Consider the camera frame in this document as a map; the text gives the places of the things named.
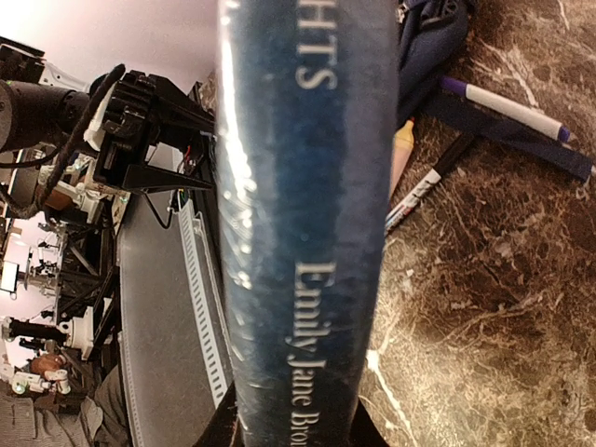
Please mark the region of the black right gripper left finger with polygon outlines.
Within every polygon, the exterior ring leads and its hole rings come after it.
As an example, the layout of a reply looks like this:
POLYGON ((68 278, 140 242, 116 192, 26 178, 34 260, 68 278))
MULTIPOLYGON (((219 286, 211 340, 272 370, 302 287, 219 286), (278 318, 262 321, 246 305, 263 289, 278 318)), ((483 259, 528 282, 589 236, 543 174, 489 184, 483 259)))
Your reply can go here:
POLYGON ((242 435, 237 415, 236 388, 230 386, 194 447, 241 446, 242 435))

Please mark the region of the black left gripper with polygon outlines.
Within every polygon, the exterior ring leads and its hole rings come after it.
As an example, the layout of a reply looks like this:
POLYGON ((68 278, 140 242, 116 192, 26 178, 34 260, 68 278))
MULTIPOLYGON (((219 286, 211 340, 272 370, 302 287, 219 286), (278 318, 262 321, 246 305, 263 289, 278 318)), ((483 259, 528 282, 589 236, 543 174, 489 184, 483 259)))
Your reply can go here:
POLYGON ((129 192, 213 188, 145 162, 151 140, 197 140, 214 133, 214 118, 169 79, 130 71, 108 90, 98 112, 94 182, 129 192))

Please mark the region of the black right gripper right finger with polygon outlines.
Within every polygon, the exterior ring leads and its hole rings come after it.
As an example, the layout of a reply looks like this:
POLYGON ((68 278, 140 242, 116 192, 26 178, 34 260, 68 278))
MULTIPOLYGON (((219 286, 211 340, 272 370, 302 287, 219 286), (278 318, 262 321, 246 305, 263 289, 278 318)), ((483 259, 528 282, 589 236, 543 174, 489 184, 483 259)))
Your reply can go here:
POLYGON ((351 425, 353 447, 388 447, 361 401, 358 403, 351 425))

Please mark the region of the navy blue notebook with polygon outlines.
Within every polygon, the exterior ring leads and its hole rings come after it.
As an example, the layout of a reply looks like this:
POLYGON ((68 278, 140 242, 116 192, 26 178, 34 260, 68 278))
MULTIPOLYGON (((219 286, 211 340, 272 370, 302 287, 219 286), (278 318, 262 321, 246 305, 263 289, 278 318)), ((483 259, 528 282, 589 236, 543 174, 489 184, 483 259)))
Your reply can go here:
POLYGON ((346 446, 397 112, 388 1, 218 5, 217 180, 247 446, 346 446))

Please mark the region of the navy blue student backpack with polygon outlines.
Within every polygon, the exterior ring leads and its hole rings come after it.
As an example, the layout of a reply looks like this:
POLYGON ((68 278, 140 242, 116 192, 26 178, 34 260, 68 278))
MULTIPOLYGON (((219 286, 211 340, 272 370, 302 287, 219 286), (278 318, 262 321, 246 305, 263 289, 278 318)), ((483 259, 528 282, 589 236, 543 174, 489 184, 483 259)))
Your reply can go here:
POLYGON ((594 162, 567 148, 571 132, 561 122, 485 88, 446 75, 445 65, 467 37, 471 1, 400 1, 398 124, 417 112, 459 130, 423 178, 434 185, 474 143, 484 139, 536 156, 587 181, 594 162))

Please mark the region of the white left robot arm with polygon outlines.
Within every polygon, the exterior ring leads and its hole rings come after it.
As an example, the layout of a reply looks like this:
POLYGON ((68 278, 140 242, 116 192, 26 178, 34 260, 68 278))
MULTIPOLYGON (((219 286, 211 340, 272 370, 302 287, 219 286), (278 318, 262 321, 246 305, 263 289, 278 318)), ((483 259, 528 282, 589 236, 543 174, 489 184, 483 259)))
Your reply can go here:
POLYGON ((99 194, 214 189, 207 173, 214 118, 169 79, 119 64, 90 89, 77 90, 60 72, 44 81, 46 68, 42 51, 1 41, 1 150, 39 143, 54 148, 42 158, 9 164, 50 166, 44 185, 25 203, 1 189, 11 216, 29 219, 39 212, 76 153, 90 157, 85 186, 99 194))

